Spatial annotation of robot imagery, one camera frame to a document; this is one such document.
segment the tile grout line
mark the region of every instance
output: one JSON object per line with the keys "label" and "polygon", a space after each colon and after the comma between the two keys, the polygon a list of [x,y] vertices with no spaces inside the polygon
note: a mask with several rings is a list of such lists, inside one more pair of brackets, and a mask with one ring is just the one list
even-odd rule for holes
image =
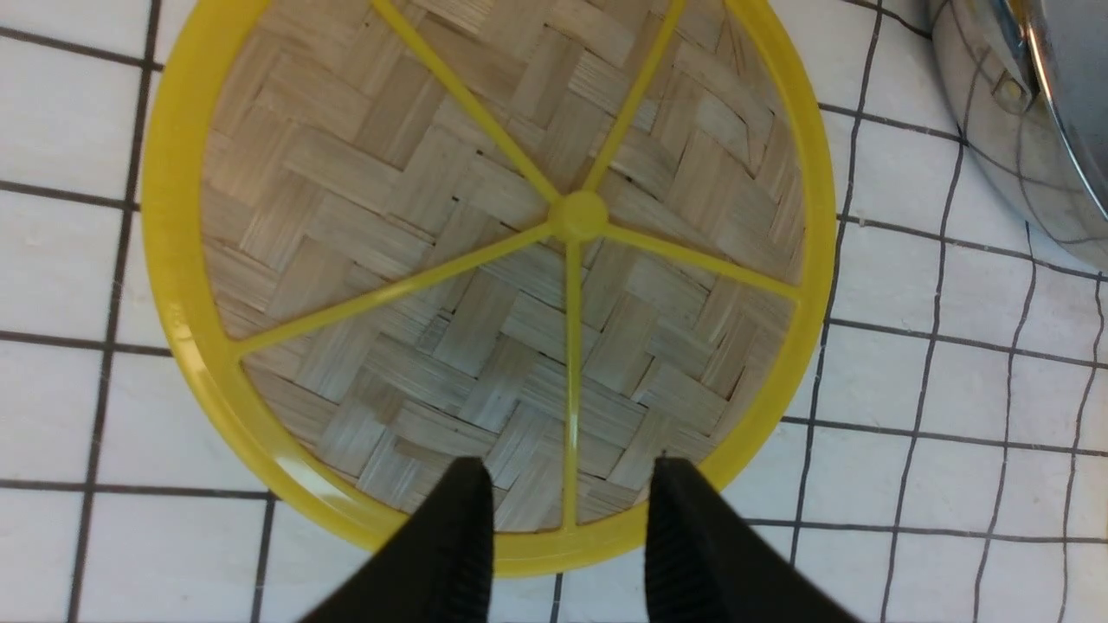
{"label": "tile grout line", "polygon": [[[970,83],[970,95],[966,101],[966,110],[963,121],[970,116],[970,103],[973,101],[974,86],[977,83],[977,75]],[[958,155],[954,161],[954,172],[951,175],[950,187],[946,191],[946,203],[943,206],[943,217],[938,225],[938,274],[935,279],[934,307],[932,309],[931,334],[927,336],[927,353],[923,359],[923,375],[920,380],[920,397],[915,404],[915,420],[912,422],[912,432],[909,436],[907,453],[904,457],[904,470],[901,472],[900,490],[896,496],[896,511],[893,515],[893,534],[889,543],[889,573],[885,575],[885,586],[881,598],[881,623],[889,620],[889,599],[892,595],[893,574],[896,569],[896,544],[900,533],[895,530],[901,524],[904,515],[904,498],[907,494],[907,479],[912,471],[912,459],[915,457],[915,448],[920,442],[920,428],[923,426],[923,410],[927,401],[927,384],[931,379],[931,366],[934,362],[935,346],[938,344],[938,327],[943,319],[943,286],[946,280],[946,227],[951,221],[951,208],[954,205],[954,193],[957,191],[958,181],[962,178],[962,165],[965,161],[965,145],[958,144]]]}
{"label": "tile grout line", "polygon": [[269,542],[274,531],[274,511],[277,505],[277,496],[273,491],[266,492],[266,512],[261,518],[261,538],[258,542],[258,565],[254,579],[254,600],[250,603],[250,623],[261,621],[261,603],[265,599],[266,571],[269,568]]}
{"label": "tile grout line", "polygon": [[[1024,229],[1027,232],[1027,249],[1032,252],[1032,226],[1030,223],[1024,223]],[[1032,265],[1032,279],[1027,287],[1027,296],[1024,298],[1024,309],[1019,316],[1019,324],[1016,325],[1015,335],[1012,337],[1012,347],[1015,348],[1016,344],[1019,343],[1019,334],[1024,330],[1024,325],[1027,323],[1027,316],[1032,308],[1032,298],[1035,296],[1035,278],[1038,272],[1037,266],[1034,262]],[[1002,448],[1003,461],[1001,462],[1001,477],[996,486],[996,500],[993,502],[993,517],[988,522],[988,530],[985,537],[985,547],[981,552],[981,564],[977,566],[977,575],[974,579],[973,585],[973,623],[977,623],[978,614],[981,612],[981,583],[982,579],[985,576],[985,565],[988,563],[988,548],[989,543],[993,541],[993,534],[996,531],[997,519],[1001,515],[1001,500],[1004,499],[1004,481],[1008,472],[1008,437],[1012,432],[1012,372],[1015,362],[1015,354],[1008,354],[1008,382],[1007,382],[1007,399],[1005,401],[1004,410],[1004,442],[1005,446]]]}
{"label": "tile grout line", "polygon": [[93,59],[100,59],[102,61],[110,61],[113,63],[121,63],[148,71],[165,70],[165,65],[163,65],[162,63],[154,62],[153,54],[147,54],[146,58],[140,59],[136,57],[132,57],[130,54],[112,52],[110,50],[103,50],[100,48],[94,48],[92,45],[82,45],[81,43],[73,43],[71,41],[55,39],[53,37],[45,37],[43,34],[35,34],[33,32],[28,32],[25,30],[19,30],[4,25],[0,25],[0,38],[11,39],[12,41],[20,41],[23,43],[33,43],[35,45],[42,45],[44,48],[51,48],[53,50],[72,52],[74,54],[80,54],[82,57],[91,57]]}
{"label": "tile grout line", "polygon": [[[799,426],[808,426],[808,418],[783,417],[781,421]],[[835,420],[815,420],[811,422],[815,428],[829,428],[833,430],[851,430],[854,432],[870,432],[873,435],[889,435],[892,437],[919,437],[920,439],[933,439],[935,441],[951,441],[954,443],[966,443],[970,446],[984,446],[986,448],[1009,448],[1014,450],[1034,450],[1036,452],[1050,452],[1056,455],[1074,455],[1078,457],[1108,458],[1108,450],[1071,450],[1061,446],[1043,446],[1039,443],[1027,443],[1020,441],[1002,441],[998,439],[982,439],[976,437],[963,437],[960,435],[947,435],[944,432],[920,431],[915,433],[903,428],[884,428]]]}
{"label": "tile grout line", "polygon": [[[1105,310],[1100,303],[1100,282],[1097,282],[1092,293],[1097,302],[1097,315],[1100,316],[1100,328],[1097,329],[1097,337],[1092,340],[1092,360],[1096,361],[1100,350],[1100,338],[1105,335]],[[1085,384],[1085,392],[1081,394],[1081,401],[1077,406],[1077,418],[1074,425],[1074,453],[1069,457],[1069,480],[1066,482],[1066,505],[1061,511],[1061,605],[1058,606],[1058,623],[1066,619],[1066,601],[1069,598],[1069,545],[1065,539],[1069,538],[1069,509],[1074,500],[1074,480],[1077,477],[1077,449],[1081,445],[1081,425],[1085,418],[1085,406],[1089,401],[1089,392],[1092,390],[1092,382],[1096,380],[1097,370],[1089,370],[1089,380]]]}
{"label": "tile grout line", "polygon": [[[883,0],[878,0],[878,8],[882,7]],[[865,95],[870,88],[870,74],[873,71],[873,57],[878,51],[878,40],[881,37],[881,21],[883,20],[883,13],[879,10],[875,12],[873,20],[873,37],[870,39],[870,48],[865,55],[865,65],[862,70],[862,83],[858,95],[858,113],[859,116],[854,119],[854,126],[851,130],[850,135],[850,167],[847,174],[847,192],[843,197],[842,213],[844,215],[850,214],[850,206],[854,200],[854,173],[858,165],[858,134],[862,127],[861,113],[865,110]],[[823,376],[823,364],[825,361],[824,353],[827,350],[828,344],[828,333],[831,329],[831,309],[834,306],[835,292],[839,286],[839,269],[842,262],[842,242],[843,236],[847,233],[847,223],[839,223],[839,231],[835,235],[835,249],[834,249],[834,264],[831,274],[831,292],[828,294],[828,305],[827,312],[823,315],[823,330],[820,333],[819,353],[817,355],[815,362],[815,379],[812,382],[812,404],[808,415],[808,435],[804,441],[804,466],[800,472],[800,486],[797,491],[797,523],[798,527],[792,530],[792,544],[789,549],[789,564],[796,566],[797,564],[797,549],[800,544],[800,528],[799,523],[803,519],[804,514],[804,493],[808,489],[808,473],[812,467],[812,446],[815,442],[815,427],[813,422],[815,421],[815,413],[819,409],[820,399],[820,379]]]}
{"label": "tile grout line", "polygon": [[[154,57],[154,44],[157,39],[157,22],[161,16],[161,0],[151,0],[150,14],[146,24],[146,47],[145,58],[148,61]],[[138,93],[135,103],[135,122],[132,133],[131,162],[127,168],[126,191],[124,201],[134,203],[138,187],[138,165],[142,156],[143,134],[146,125],[146,104],[150,100],[150,83],[152,68],[142,68],[142,76],[138,81]],[[127,249],[131,244],[132,211],[123,211],[120,223],[120,238],[115,255],[115,269],[112,280],[112,294],[107,308],[107,323],[104,338],[104,354],[101,362],[100,387],[96,396],[96,411],[93,417],[92,436],[89,443],[89,463],[85,471],[85,484],[91,486],[96,481],[96,473],[100,468],[101,441],[104,432],[104,422],[107,413],[109,392],[111,390],[112,358],[115,346],[115,337],[119,330],[120,302],[123,297],[123,278],[126,272]],[[69,607],[66,621],[76,623],[81,610],[81,591],[84,584],[85,562],[89,553],[89,538],[92,528],[92,505],[94,493],[89,490],[82,496],[81,519],[78,531],[76,547],[73,562],[73,583],[69,595]]]}
{"label": "tile grout line", "polygon": [[[911,337],[917,339],[929,339],[930,335],[923,331],[916,331],[912,329],[900,329],[896,327],[886,327],[883,325],[873,325],[870,323],[860,323],[858,320],[847,320],[844,318],[831,318],[829,320],[832,325],[838,327],[847,327],[852,329],[860,329],[865,331],[873,331],[879,334],[895,335],[901,337]],[[937,341],[944,344],[957,344],[960,346],[968,346],[971,348],[979,348],[982,350],[992,350],[994,353],[1004,354],[1015,354],[1023,357],[1028,357],[1030,359],[1045,359],[1047,361],[1057,361],[1059,364],[1069,364],[1071,366],[1078,366],[1081,368],[1095,368],[1098,370],[1108,369],[1108,362],[1105,361],[1088,361],[1085,359],[1075,359],[1073,357],[1065,357],[1061,355],[1051,355],[1049,353],[1040,353],[1038,350],[1027,350],[1026,348],[1012,348],[1010,346],[1002,346],[999,344],[992,344],[988,341],[981,341],[977,339],[970,339],[966,337],[957,337],[951,335],[938,334],[935,336]]]}
{"label": "tile grout line", "polygon": [[126,200],[113,200],[111,197],[102,197],[99,195],[76,193],[73,191],[62,191],[59,188],[50,188],[47,186],[37,186],[34,184],[22,184],[20,182],[9,182],[4,180],[0,180],[0,191],[7,191],[9,193],[18,193],[21,195],[43,197],[48,200],[60,200],[72,203],[83,203],[101,207],[114,207],[116,210],[124,210],[124,211],[138,210],[138,204],[136,204],[133,201],[129,202]]}
{"label": "tile grout line", "polygon": [[150,355],[154,357],[173,357],[173,353],[162,346],[145,346],[142,344],[119,344],[109,346],[106,341],[96,339],[84,339],[80,337],[62,337],[44,334],[27,334],[20,331],[7,331],[0,329],[0,343],[11,341],[17,344],[33,344],[35,346],[57,346],[61,348],[76,348],[80,350],[109,350],[116,353],[127,353],[130,355]]}
{"label": "tile grout line", "polygon": [[873,2],[870,2],[869,0],[842,0],[842,1],[845,2],[845,3],[848,3],[848,4],[853,4],[855,7],[860,7],[862,9],[871,9],[871,10],[874,10],[874,11],[879,11],[882,14],[884,14],[885,17],[892,18],[893,20],[900,22],[900,24],[903,25],[904,28],[906,28],[909,30],[909,32],[912,32],[913,34],[917,34],[917,35],[926,39],[927,41],[931,41],[931,32],[929,32],[929,31],[926,31],[926,30],[924,30],[924,29],[922,29],[922,28],[920,28],[917,25],[914,25],[914,24],[910,23],[906,19],[904,19],[903,17],[901,17],[900,13],[896,13],[895,11],[893,11],[891,9],[886,9],[886,8],[882,7],[880,3],[879,4],[874,4]]}
{"label": "tile grout line", "polygon": [[558,573],[554,576],[554,595],[551,602],[551,623],[558,623],[558,616],[562,610],[562,578],[563,574]]}
{"label": "tile grout line", "polygon": [[953,530],[945,528],[916,528],[911,525],[874,525],[869,523],[831,523],[825,521],[801,521],[789,519],[743,519],[749,525],[772,528],[802,528],[804,530],[825,530],[829,532],[871,532],[879,534],[920,534],[927,537],[957,537],[961,539],[992,539],[1012,543],[1081,543],[1108,545],[1108,539],[1097,537],[1025,537],[1020,534],[988,534],[972,530]]}
{"label": "tile grout line", "polygon": [[165,487],[157,484],[116,484],[86,482],[54,482],[49,480],[0,479],[0,490],[54,491],[70,493],[114,493],[120,496],[162,496],[170,498],[212,498],[232,500],[266,500],[266,491],[242,489],[201,489],[194,487]]}

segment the stainless steel pot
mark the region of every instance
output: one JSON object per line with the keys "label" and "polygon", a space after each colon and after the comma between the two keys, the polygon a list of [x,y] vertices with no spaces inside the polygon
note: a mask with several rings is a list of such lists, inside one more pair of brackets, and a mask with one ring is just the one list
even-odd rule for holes
{"label": "stainless steel pot", "polygon": [[958,125],[1001,194],[1108,270],[1108,0],[927,0]]}

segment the woven bamboo mat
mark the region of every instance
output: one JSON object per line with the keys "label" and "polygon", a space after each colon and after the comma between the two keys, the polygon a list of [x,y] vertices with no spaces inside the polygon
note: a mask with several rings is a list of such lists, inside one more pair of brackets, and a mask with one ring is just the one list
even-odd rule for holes
{"label": "woven bamboo mat", "polygon": [[[668,1],[397,0],[563,193],[579,185]],[[797,283],[791,133],[717,0],[688,3],[601,195],[612,219]],[[212,123],[202,196],[233,338],[540,223],[538,194],[365,0],[274,0]],[[578,521],[640,501],[652,460],[701,460],[742,418],[791,303],[611,242],[586,247]],[[411,511],[483,457],[502,531],[556,527],[564,267],[527,247],[247,357],[274,413]]]}

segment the white tile surface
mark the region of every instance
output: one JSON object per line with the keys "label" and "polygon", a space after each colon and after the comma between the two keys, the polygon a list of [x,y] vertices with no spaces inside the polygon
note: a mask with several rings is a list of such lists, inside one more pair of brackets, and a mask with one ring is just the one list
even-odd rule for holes
{"label": "white tile surface", "polygon": [[1057,621],[1061,564],[1060,543],[994,541],[981,579],[981,622]]}
{"label": "white tile surface", "polygon": [[889,591],[889,621],[962,623],[973,619],[982,539],[901,534]]}
{"label": "white tile surface", "polygon": [[1108,548],[1100,544],[1070,544],[1069,595],[1063,623],[1102,621],[1105,586],[1108,586]]}
{"label": "white tile surface", "polygon": [[265,501],[99,494],[84,621],[245,621]]}
{"label": "white tile surface", "polygon": [[1085,450],[1108,451],[1108,416],[1100,409],[1108,405],[1108,370],[1097,370],[1089,388],[1089,399],[1081,418],[1081,439],[1078,447]]}
{"label": "white tile surface", "polygon": [[801,530],[797,570],[862,621],[876,621],[892,534]]}
{"label": "white tile surface", "polygon": [[563,620],[573,623],[645,622],[643,564],[643,549],[639,548],[601,564],[567,571],[562,579]]}
{"label": "white tile surface", "polygon": [[553,575],[494,580],[489,623],[547,623],[554,581]]}
{"label": "white tile surface", "polygon": [[1026,221],[1012,210],[985,177],[976,159],[966,153],[951,201],[946,235],[994,248],[1028,253]]}
{"label": "white tile surface", "polygon": [[743,518],[796,519],[807,440],[807,427],[779,425],[750,464],[724,489],[724,499]]}
{"label": "white tile surface", "polygon": [[[146,0],[107,2],[98,3],[89,13],[86,7],[65,4],[65,10],[59,9],[63,0],[9,0],[0,11],[0,23],[141,54]],[[163,1],[157,61],[166,60],[193,4],[194,0]],[[920,0],[884,1],[886,9],[917,25],[922,25],[922,4]],[[872,7],[841,0],[773,0],[773,6],[793,35],[818,98],[847,109],[856,106],[876,19]],[[893,19],[883,18],[882,22],[866,112],[953,130],[935,80],[930,43]],[[0,153],[0,180],[121,198],[130,164],[138,75],[136,68],[0,39],[0,80],[4,84],[0,90],[0,134],[6,147]],[[153,78],[152,88],[156,88],[157,75]],[[82,98],[71,96],[74,92]],[[853,119],[824,112],[823,120],[841,210],[848,191]],[[952,166],[954,143],[871,122],[863,127],[852,213],[937,231],[950,181],[943,172]],[[103,339],[119,216],[114,210],[0,194],[0,254],[8,253],[0,259],[20,267],[0,273],[2,292],[20,294],[9,297],[13,302],[0,304],[0,330]],[[148,305],[140,253],[141,218],[134,225],[119,339],[160,346],[164,341]],[[953,196],[947,234],[978,245],[1026,252],[1020,221],[1001,204],[968,157]],[[49,253],[35,251],[35,245]],[[1033,249],[1046,262],[1091,270],[1037,232]],[[1012,259],[1009,266],[1022,266],[1022,272],[1009,270],[991,263],[993,256],[979,255],[982,252],[947,246],[940,331],[961,335],[957,331],[962,330],[965,335],[961,337],[1007,346],[1026,293],[1029,263]],[[833,317],[927,333],[937,267],[938,245],[934,241],[849,225]],[[1019,346],[1090,359],[1099,328],[1092,282],[1055,279],[1055,275],[1039,267],[1035,303]],[[829,335],[817,418],[910,428],[922,380],[919,349],[926,348],[926,340],[913,338],[917,346],[907,347],[910,338],[849,333],[835,327]],[[1099,359],[1108,360],[1108,340],[1102,344]],[[3,353],[14,355],[4,358]],[[1068,447],[1079,398],[1074,388],[1079,386],[1076,380],[1087,377],[1057,367],[1039,370],[1034,362],[1019,359],[1013,380],[1012,438]],[[1003,353],[937,344],[922,430],[1003,439],[1006,361]],[[0,407],[23,406],[16,415],[0,408],[0,423],[9,433],[8,441],[0,440],[0,479],[83,477],[92,409],[82,407],[94,401],[88,386],[95,381],[98,362],[95,351],[0,343],[0,379],[12,386],[0,399],[8,402],[0,402]],[[789,407],[790,417],[808,418],[811,413],[814,362],[815,358]],[[1104,378],[1102,372],[1097,375],[1086,407],[1083,448],[1108,450],[1108,382]],[[64,391],[51,384],[64,384]],[[172,361],[117,356],[109,407],[102,480],[260,488],[201,416]],[[907,439],[822,427],[814,435],[803,519],[869,523],[874,530],[889,525]],[[802,426],[789,425],[774,433],[728,490],[742,512],[791,519],[804,441],[807,429]],[[995,500],[997,451],[922,439],[910,472],[905,525],[981,530],[988,517],[982,509],[991,512]],[[1010,451],[998,532],[1060,537],[1069,460],[1061,452]],[[1071,535],[1104,537],[1108,524],[1106,461],[1098,457],[1078,459],[1068,527]],[[18,595],[0,595],[0,620],[59,621],[65,615],[80,499],[73,493],[0,489],[0,534],[12,530],[17,534],[16,540],[0,538],[0,585],[16,586]],[[98,494],[81,619],[105,623],[247,620],[263,509],[261,501]],[[759,527],[757,531],[788,555],[792,529]],[[876,620],[874,609],[880,607],[888,573],[889,540],[889,533],[881,531],[806,530],[800,562],[813,575],[819,574],[822,588],[868,620]],[[970,621],[982,541],[901,534],[899,543],[889,620]],[[1002,543],[993,545],[983,586],[982,623],[1032,619],[1032,614],[1035,620],[1053,621],[1060,563],[1028,553],[1029,549],[1018,547],[1023,543],[1012,548]],[[1069,545],[1066,622],[1102,622],[1108,609],[1106,550],[1102,544]],[[278,507],[263,619],[291,620],[341,582],[365,555]],[[19,562],[18,568],[6,566],[12,560]],[[568,573],[562,620],[645,620],[642,564],[642,551],[637,551]],[[1007,598],[1005,590],[1019,594]],[[552,592],[553,579],[548,576],[500,581],[494,586],[492,620],[545,621]]]}
{"label": "white tile surface", "polygon": [[1077,411],[1089,368],[1017,356],[1012,362],[1010,439],[1024,443],[1074,445]]}
{"label": "white tile surface", "polygon": [[235,457],[168,357],[117,354],[100,482],[264,490]]}
{"label": "white tile surface", "polygon": [[[947,245],[945,270],[938,331],[1010,347],[1027,298],[1032,263]],[[1027,348],[1023,339],[1019,346]]]}
{"label": "white tile surface", "polygon": [[123,275],[116,340],[123,344],[167,348],[165,331],[162,330],[157,308],[154,307],[154,294],[150,288],[143,244],[142,215],[135,214],[131,222],[131,244],[127,247],[127,265]]}
{"label": "white tile surface", "polygon": [[0,180],[123,198],[138,69],[10,39],[0,59]]}
{"label": "white tile surface", "polygon": [[101,358],[0,341],[0,478],[84,481]]}
{"label": "white tile surface", "polygon": [[907,445],[905,437],[817,428],[803,519],[892,525]]}
{"label": "white tile surface", "polygon": [[1108,530],[1108,458],[1077,457],[1069,503],[1069,535],[1104,539]]}
{"label": "white tile surface", "polygon": [[1012,449],[1007,466],[996,532],[1016,537],[1061,534],[1069,457]]}
{"label": "white tile surface", "polygon": [[1001,448],[920,439],[912,455],[901,525],[987,531],[1003,463]]}
{"label": "white tile surface", "polygon": [[839,262],[832,317],[931,331],[938,283],[937,242],[849,224]]}
{"label": "white tile surface", "polygon": [[0,25],[141,58],[147,0],[4,0]]}
{"label": "white tile surface", "polygon": [[327,532],[288,504],[277,503],[261,621],[299,621],[368,560],[369,552]]}
{"label": "white tile surface", "polygon": [[0,490],[0,620],[65,620],[80,518],[80,493]]}
{"label": "white tile surface", "polygon": [[895,20],[884,19],[865,112],[957,133],[931,45]]}
{"label": "white tile surface", "polygon": [[1060,266],[1070,270],[1078,270],[1089,275],[1096,275],[1097,269],[1066,253],[1058,243],[1051,241],[1036,227],[1032,227],[1032,253],[1036,259]]}
{"label": "white tile surface", "polygon": [[926,355],[925,339],[831,327],[820,419],[912,430]]}
{"label": "white tile surface", "polygon": [[[1092,279],[1050,268],[1036,273],[1035,296],[1019,347],[1088,361],[1100,330]],[[1101,340],[1101,354],[1106,351]]]}
{"label": "white tile surface", "polygon": [[938,343],[931,359],[920,430],[1002,440],[1007,391],[1007,355]]}
{"label": "white tile surface", "polygon": [[792,401],[789,402],[789,407],[784,410],[784,417],[801,419],[811,417],[812,390],[815,387],[815,369],[820,361],[820,350],[819,345],[812,349],[812,357],[808,360],[808,368],[804,370],[804,376],[800,379],[800,385],[797,387],[796,394],[792,395]]}
{"label": "white tile surface", "polygon": [[0,192],[0,329],[104,339],[120,215]]}
{"label": "white tile surface", "polygon": [[781,556],[783,560],[789,560],[789,553],[792,551],[792,529],[782,528],[780,525],[755,525],[752,530],[758,533],[758,537],[773,551],[777,555]]}
{"label": "white tile surface", "polygon": [[937,234],[957,155],[946,139],[863,122],[850,213]]}
{"label": "white tile surface", "polygon": [[162,0],[162,16],[157,23],[157,41],[154,43],[154,61],[164,63],[170,59],[173,44],[185,27],[188,14],[196,7],[196,0]]}
{"label": "white tile surface", "polygon": [[854,119],[833,112],[823,113],[823,131],[831,152],[831,168],[834,172],[835,212],[842,213],[847,201],[847,182],[850,180],[850,135],[854,131]]}
{"label": "white tile surface", "polygon": [[[858,108],[875,13],[839,0],[772,0],[820,102]],[[824,37],[829,30],[842,37]]]}

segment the yellow plastic spoke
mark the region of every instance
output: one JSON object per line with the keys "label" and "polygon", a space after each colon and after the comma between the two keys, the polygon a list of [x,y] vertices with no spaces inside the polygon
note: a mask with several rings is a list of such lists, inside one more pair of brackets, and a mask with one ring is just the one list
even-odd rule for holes
{"label": "yellow plastic spoke", "polygon": [[484,130],[485,134],[492,139],[493,143],[500,147],[507,160],[520,170],[520,173],[531,182],[531,185],[538,191],[538,194],[546,200],[547,203],[556,203],[557,200],[562,197],[562,194],[557,192],[554,184],[551,184],[550,180],[543,175],[543,172],[535,166],[535,163],[527,157],[520,145],[512,140],[512,136],[504,131],[503,127],[496,123],[496,120],[489,113],[489,111],[481,105],[481,102],[473,95],[472,92],[465,86],[458,74],[455,74],[450,67],[434,53],[434,50],[416,29],[412,28],[408,20],[404,19],[403,14],[392,6],[391,0],[370,0],[370,3],[377,9],[377,12],[381,14],[381,18],[397,32],[400,39],[411,48],[411,51],[416,54],[427,69],[442,82],[442,85],[447,88],[447,91],[458,100],[458,103],[462,105],[462,109],[473,118],[473,121]]}
{"label": "yellow plastic spoke", "polygon": [[577,525],[577,429],[581,425],[581,243],[565,244],[565,452],[562,530]]}
{"label": "yellow plastic spoke", "polygon": [[338,305],[326,309],[320,309],[319,312],[308,314],[307,316],[301,316],[290,323],[286,323],[247,339],[236,341],[232,346],[233,351],[237,357],[242,358],[250,353],[280,344],[281,341],[291,339],[298,335],[314,331],[320,327],[332,325],[363,312],[369,312],[370,309],[382,305],[388,305],[398,298],[429,288],[451,277],[456,277],[458,275],[472,270],[482,264],[488,264],[510,253],[520,251],[527,245],[542,242],[550,235],[551,226],[543,223],[542,225],[520,232],[519,234],[507,237],[499,243],[491,244],[484,248],[479,248],[461,257],[451,259],[450,262],[435,266],[434,268],[428,268],[422,273],[412,275],[411,277],[401,279],[393,284],[389,284],[380,289],[366,293],[361,296],[356,296],[350,300],[339,303]]}
{"label": "yellow plastic spoke", "polygon": [[619,109],[619,114],[616,115],[616,120],[612,124],[612,130],[604,139],[604,144],[601,146],[599,153],[596,154],[593,167],[588,170],[588,176],[585,177],[583,191],[596,192],[596,188],[601,187],[601,180],[604,178],[604,172],[608,170],[608,165],[615,160],[616,152],[619,151],[619,144],[623,143],[632,121],[635,120],[635,113],[638,111],[639,104],[643,103],[643,96],[646,94],[647,88],[650,86],[650,81],[654,80],[655,72],[658,71],[658,64],[661,63],[661,57],[666,53],[666,47],[669,45],[669,39],[674,34],[674,30],[677,29],[677,21],[680,19],[684,10],[685,0],[673,0],[669,3],[669,10],[661,22],[661,30],[650,45],[650,50],[646,53],[646,58],[643,60],[643,68],[639,70],[638,75],[635,76],[635,83],[630,85],[630,91],[627,92],[627,98]]}
{"label": "yellow plastic spoke", "polygon": [[743,268],[742,266],[738,266],[726,259],[712,257],[699,251],[693,251],[691,248],[646,234],[639,234],[638,232],[633,232],[617,225],[608,225],[604,231],[604,235],[613,241],[655,253],[675,262],[691,264],[706,270],[718,273],[741,284],[779,294],[792,300],[800,299],[800,288],[797,286],[779,282],[773,277],[768,277],[750,268]]}

